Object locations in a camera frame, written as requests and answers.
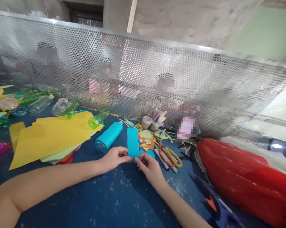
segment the light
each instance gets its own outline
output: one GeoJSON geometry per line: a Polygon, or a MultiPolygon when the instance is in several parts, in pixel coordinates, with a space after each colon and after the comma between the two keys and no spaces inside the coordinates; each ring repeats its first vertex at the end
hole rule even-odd
{"type": "Polygon", "coordinates": [[[273,144],[272,147],[277,148],[277,149],[281,149],[282,148],[282,146],[279,145],[279,144],[273,144]]]}

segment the right hand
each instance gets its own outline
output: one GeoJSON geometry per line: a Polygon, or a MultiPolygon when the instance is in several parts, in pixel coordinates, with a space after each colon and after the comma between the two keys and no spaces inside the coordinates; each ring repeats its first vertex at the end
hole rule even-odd
{"type": "Polygon", "coordinates": [[[164,179],[159,163],[156,159],[151,157],[148,153],[141,153],[140,158],[134,159],[135,163],[145,174],[147,180],[155,188],[156,191],[162,187],[166,187],[167,182],[164,179]]]}

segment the green wall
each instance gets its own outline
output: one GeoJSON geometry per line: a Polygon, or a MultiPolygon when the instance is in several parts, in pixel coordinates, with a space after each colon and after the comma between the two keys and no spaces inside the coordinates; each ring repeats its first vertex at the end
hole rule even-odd
{"type": "Polygon", "coordinates": [[[286,9],[261,6],[229,50],[286,62],[286,9]]]}

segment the hand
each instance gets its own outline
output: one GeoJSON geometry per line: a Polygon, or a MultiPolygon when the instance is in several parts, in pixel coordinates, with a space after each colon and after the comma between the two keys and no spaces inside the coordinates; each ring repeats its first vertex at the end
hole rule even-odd
{"type": "Polygon", "coordinates": [[[156,191],[160,191],[162,187],[166,187],[167,182],[156,159],[152,158],[148,153],[141,153],[140,158],[135,158],[135,163],[137,163],[139,170],[143,171],[147,180],[156,191]]]}
{"type": "Polygon", "coordinates": [[[113,147],[104,157],[99,161],[102,164],[104,173],[115,169],[118,165],[124,162],[131,162],[131,158],[128,156],[128,149],[125,147],[113,147]]]}

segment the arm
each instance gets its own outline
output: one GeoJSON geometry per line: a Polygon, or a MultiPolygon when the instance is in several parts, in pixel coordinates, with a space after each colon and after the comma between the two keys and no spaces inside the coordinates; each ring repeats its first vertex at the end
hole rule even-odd
{"type": "Polygon", "coordinates": [[[135,158],[135,162],[139,170],[144,172],[156,192],[170,207],[182,227],[211,228],[211,226],[169,186],[163,177],[159,163],[155,159],[147,153],[141,153],[140,159],[135,158]]]}
{"type": "Polygon", "coordinates": [[[130,161],[127,148],[114,147],[96,161],[44,167],[8,180],[0,186],[0,227],[13,228],[21,212],[69,186],[130,161]]]}

